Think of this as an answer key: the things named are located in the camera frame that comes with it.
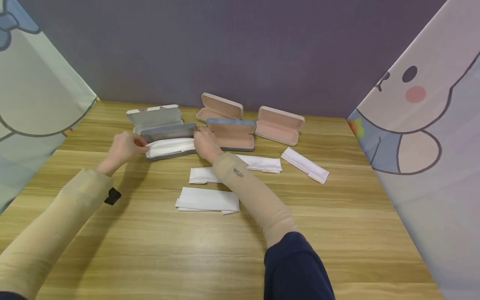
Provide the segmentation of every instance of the folded white cloth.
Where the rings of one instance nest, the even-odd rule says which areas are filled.
[[[179,211],[221,211],[228,215],[240,211],[238,197],[232,192],[183,187],[175,203]]]
[[[239,155],[237,156],[248,164],[247,170],[263,171],[265,173],[280,173],[282,171],[282,165],[280,164],[280,158]]]
[[[212,211],[214,211],[214,210],[182,208],[182,207],[179,207],[178,210],[179,210],[179,212],[212,212]],[[238,211],[233,211],[233,210],[222,210],[222,215],[236,214],[237,212]]]
[[[215,176],[212,167],[190,168],[190,179],[188,183],[205,184],[208,182],[219,183],[220,179]]]
[[[318,181],[321,184],[325,183],[327,176],[330,173],[290,147],[288,147],[282,153],[281,157],[303,172],[307,173],[308,177]]]
[[[193,138],[178,138],[160,140],[147,145],[148,151],[145,153],[147,158],[183,152],[195,149]]]

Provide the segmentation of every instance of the wood grain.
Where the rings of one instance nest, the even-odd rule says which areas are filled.
[[[81,168],[105,157],[132,125],[138,104],[97,103],[1,216],[0,249]],[[197,108],[182,108],[186,123]],[[246,112],[255,120],[256,113]],[[256,138],[252,155],[280,157],[286,145]],[[281,174],[255,172],[291,209],[322,258],[337,299],[441,299],[420,255],[344,119],[306,117],[294,148],[330,171],[325,185],[282,160]],[[262,235],[239,214],[177,212],[197,154],[149,163],[139,156],[114,176],[123,197],[103,205],[61,257],[39,299],[262,299]],[[195,185],[227,190],[222,184]]]

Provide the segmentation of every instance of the dark blue shirt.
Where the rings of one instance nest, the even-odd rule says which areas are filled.
[[[305,237],[287,233],[265,253],[265,300],[335,299],[324,265]]]

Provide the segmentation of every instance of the arm sleeve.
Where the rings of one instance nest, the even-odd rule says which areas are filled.
[[[288,232],[298,231],[287,206],[247,169],[247,164],[225,153],[213,164],[215,175],[240,199],[262,230],[267,247],[278,243]]]
[[[112,178],[84,169],[0,255],[0,291],[34,299],[52,267],[108,197]]]
[[[264,264],[266,300],[335,299],[320,257],[301,233],[287,233],[270,247]]]

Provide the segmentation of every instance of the pink glasses case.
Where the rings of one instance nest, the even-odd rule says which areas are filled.
[[[262,106],[258,110],[255,135],[295,146],[299,140],[299,131],[305,118],[283,110]]]
[[[243,105],[215,96],[209,93],[202,94],[204,108],[197,113],[197,120],[206,123],[208,119],[241,119],[243,117]]]

